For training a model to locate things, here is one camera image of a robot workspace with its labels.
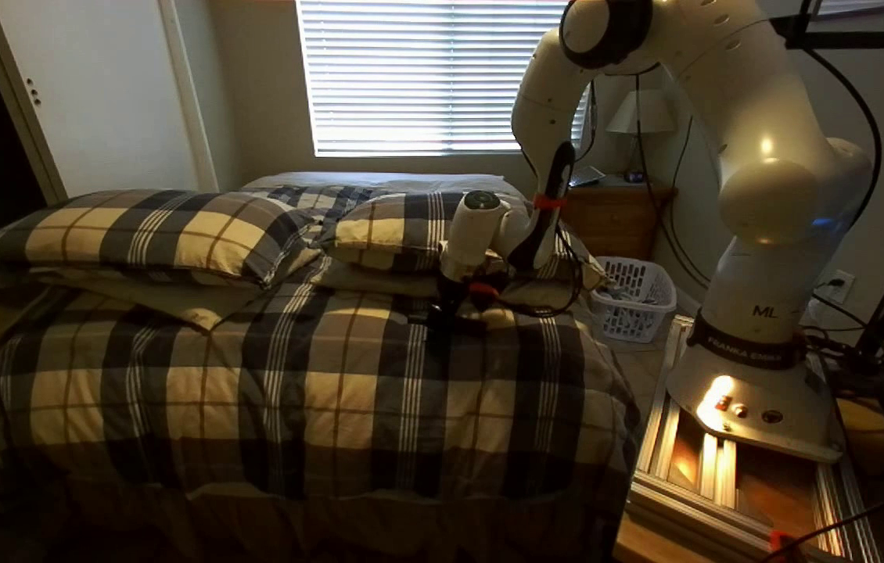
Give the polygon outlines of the bed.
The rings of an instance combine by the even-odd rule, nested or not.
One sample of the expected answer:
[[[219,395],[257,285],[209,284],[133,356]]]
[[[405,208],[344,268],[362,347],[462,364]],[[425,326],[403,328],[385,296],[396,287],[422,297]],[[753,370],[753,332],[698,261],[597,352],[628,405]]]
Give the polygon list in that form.
[[[285,174],[82,195],[0,228],[0,559],[550,561],[614,536],[640,449],[561,228],[488,253],[450,325],[440,247],[496,176]]]

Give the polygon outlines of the wooden nightstand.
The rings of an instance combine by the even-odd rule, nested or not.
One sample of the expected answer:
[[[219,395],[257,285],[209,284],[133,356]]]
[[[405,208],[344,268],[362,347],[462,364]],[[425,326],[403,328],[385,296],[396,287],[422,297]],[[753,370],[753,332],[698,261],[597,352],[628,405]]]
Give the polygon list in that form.
[[[595,256],[651,260],[656,245],[657,215],[652,204],[666,206],[677,193],[663,182],[628,183],[606,176],[591,185],[572,188],[561,220]]]

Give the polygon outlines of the window with white blinds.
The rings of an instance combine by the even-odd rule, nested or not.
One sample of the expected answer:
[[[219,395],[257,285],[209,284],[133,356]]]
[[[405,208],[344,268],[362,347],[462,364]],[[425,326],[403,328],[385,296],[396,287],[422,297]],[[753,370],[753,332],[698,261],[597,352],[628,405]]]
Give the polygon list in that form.
[[[296,0],[314,154],[518,151],[512,107],[568,0]]]

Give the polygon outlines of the table lamp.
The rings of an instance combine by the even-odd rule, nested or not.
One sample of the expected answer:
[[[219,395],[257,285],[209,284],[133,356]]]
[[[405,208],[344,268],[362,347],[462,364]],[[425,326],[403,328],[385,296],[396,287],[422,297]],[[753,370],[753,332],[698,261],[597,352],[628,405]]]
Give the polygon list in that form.
[[[646,172],[640,164],[643,135],[671,133],[675,120],[670,101],[660,89],[633,89],[624,97],[606,126],[606,132],[629,139],[627,165],[620,176],[627,183],[643,183]]]

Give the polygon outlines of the white closet door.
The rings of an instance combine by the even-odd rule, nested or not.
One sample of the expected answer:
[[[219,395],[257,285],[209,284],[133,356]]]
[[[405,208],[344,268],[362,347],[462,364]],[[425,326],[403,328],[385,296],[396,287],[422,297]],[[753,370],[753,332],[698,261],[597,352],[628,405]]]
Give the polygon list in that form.
[[[47,203],[220,188],[178,0],[0,0],[0,90]]]

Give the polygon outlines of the plaid pillow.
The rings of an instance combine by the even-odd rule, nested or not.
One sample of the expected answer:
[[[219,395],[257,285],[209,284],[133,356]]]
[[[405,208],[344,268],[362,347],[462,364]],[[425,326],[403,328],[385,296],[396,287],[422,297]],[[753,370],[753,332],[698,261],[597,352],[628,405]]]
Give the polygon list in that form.
[[[359,203],[331,220],[326,218],[316,243],[329,256],[373,270],[416,274],[440,266],[443,240],[449,238],[459,192],[384,193]],[[581,267],[583,288],[593,291],[609,285],[602,264],[570,232],[556,240],[552,256],[539,270],[515,268],[515,277],[573,282]]]
[[[263,193],[105,190],[0,228],[0,274],[264,291],[313,223]]]

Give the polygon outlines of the beige pillow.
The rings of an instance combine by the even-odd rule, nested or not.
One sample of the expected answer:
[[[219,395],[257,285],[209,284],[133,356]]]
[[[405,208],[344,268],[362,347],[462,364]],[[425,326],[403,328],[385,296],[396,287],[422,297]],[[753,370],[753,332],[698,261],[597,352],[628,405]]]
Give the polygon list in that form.
[[[28,272],[44,284],[71,286],[107,298],[139,304],[146,309],[195,325],[203,332],[213,331],[236,311],[266,293],[255,285],[199,285],[183,281],[150,281],[126,277],[119,272],[88,272],[38,268]]]

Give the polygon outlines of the wall socket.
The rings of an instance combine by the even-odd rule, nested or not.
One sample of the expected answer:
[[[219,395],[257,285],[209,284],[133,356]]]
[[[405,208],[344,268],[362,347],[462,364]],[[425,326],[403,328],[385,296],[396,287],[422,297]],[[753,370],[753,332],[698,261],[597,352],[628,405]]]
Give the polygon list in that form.
[[[845,304],[852,292],[856,277],[850,272],[838,270],[829,275],[828,280],[821,287],[822,296],[829,302]]]

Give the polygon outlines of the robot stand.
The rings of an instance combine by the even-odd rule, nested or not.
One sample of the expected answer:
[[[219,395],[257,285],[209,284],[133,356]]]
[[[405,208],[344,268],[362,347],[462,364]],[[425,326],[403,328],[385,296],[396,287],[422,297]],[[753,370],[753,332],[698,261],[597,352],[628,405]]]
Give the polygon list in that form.
[[[822,464],[711,435],[678,406],[665,378],[685,351],[692,320],[663,330],[663,356],[646,411],[645,438],[617,536],[617,558],[640,563],[753,563],[771,535],[815,529],[804,563],[884,563],[848,457]]]

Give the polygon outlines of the plaid comforter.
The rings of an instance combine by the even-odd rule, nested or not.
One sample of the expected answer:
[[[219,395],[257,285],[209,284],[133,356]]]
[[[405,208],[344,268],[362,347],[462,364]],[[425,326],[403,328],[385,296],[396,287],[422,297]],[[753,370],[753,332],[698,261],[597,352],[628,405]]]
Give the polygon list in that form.
[[[203,332],[51,286],[0,338],[0,509],[66,477],[620,509],[640,410],[588,307],[464,307],[487,328],[460,334],[426,304],[286,281]]]

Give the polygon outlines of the white laundry basket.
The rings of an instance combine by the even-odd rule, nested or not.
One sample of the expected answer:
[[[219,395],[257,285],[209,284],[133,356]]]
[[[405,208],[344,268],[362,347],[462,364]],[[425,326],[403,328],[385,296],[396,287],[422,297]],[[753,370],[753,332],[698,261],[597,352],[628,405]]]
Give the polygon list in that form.
[[[613,341],[650,343],[677,309],[677,289],[670,275],[652,261],[599,256],[611,285],[591,294],[602,334]]]

